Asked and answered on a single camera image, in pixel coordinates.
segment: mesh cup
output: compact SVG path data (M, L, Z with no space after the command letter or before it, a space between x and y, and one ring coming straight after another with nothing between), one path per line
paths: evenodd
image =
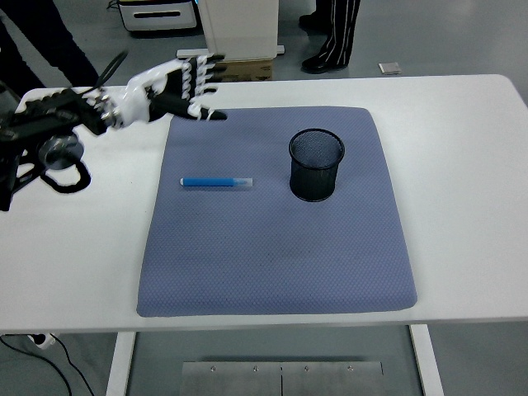
M326 200L336 187L345 145L328 130L301 130L290 141L290 189L301 200Z

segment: blue marker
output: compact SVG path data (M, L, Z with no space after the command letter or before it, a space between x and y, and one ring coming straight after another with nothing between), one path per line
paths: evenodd
M185 187L251 187L252 178L236 177L183 177L180 184Z

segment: black cable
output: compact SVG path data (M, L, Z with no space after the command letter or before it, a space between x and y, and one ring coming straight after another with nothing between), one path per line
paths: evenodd
M106 66L106 68L103 70L99 78L97 79L95 85L88 89L87 91L81 92L79 95L84 95L85 93L89 93L93 91L94 89L98 89L99 87L102 87L104 83L106 83L110 77L116 72L117 68L120 67L120 65L123 63L123 61L126 58L126 55L128 55L128 51L123 51L119 53L113 60Z
M46 363L48 363L49 365L51 365L55 371L57 371L60 375L60 378L63 379L63 382L66 384L66 387L68 388L68 395L69 396L72 396L72 389L70 388L69 386L69 382L68 380L66 379L66 377L64 376L64 374L62 373L62 371L59 369L59 367L57 367L55 365L55 363L53 361L49 361L48 359L46 359L45 357L42 357L42 356L38 356L38 355L35 355L33 353L30 353L30 352L26 352L26 351L22 351L18 348L15 348L14 346L11 346L9 344L7 344L5 341L3 341L2 339L2 336L0 336L0 342L5 345L6 347L8 347L9 349L12 349L13 351L16 351L16 352L20 352L24 355L28 355L28 356L31 356L31 357L36 357L37 359L41 359L42 361L45 361Z
M91 396L95 396L92 392L92 388L90 388L90 385L88 384L88 381L86 381L86 378L84 378L84 375L83 373L80 371L80 369L74 364L72 363L72 361L70 360L69 358L69 354L68 354L68 349L66 348L66 346L64 345L64 343L62 341L60 341L54 334L51 334L51 337L53 337L55 340L57 340L57 342L59 342L59 344L61 345L61 347L64 349L64 353L66 354L66 358L68 358L68 363L70 366L72 366L78 373L79 375L81 375L81 378L82 380L84 381L84 384L86 384L86 387L88 388L88 390L90 391L90 395Z

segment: person's leg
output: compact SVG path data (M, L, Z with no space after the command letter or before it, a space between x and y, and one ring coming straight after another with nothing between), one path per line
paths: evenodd
M299 26L306 30L329 34L332 29L330 11L332 0L316 0L315 11L299 18Z
M22 59L17 45L7 33L2 21L0 21L0 80L19 97L23 97L31 89L44 87Z
M332 32L319 54L303 62L308 73L345 68L351 57L360 0L332 0Z
M86 55L73 41L52 0L3 0L2 9L51 66L76 87L98 79Z

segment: padded mat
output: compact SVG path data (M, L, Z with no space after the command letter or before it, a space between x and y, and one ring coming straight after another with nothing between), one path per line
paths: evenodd
M337 314L413 306L417 295L380 139L348 107L234 109L173 117L145 248L137 312ZM322 202L290 191L291 137L324 128L345 144ZM182 177L252 177L184 187Z

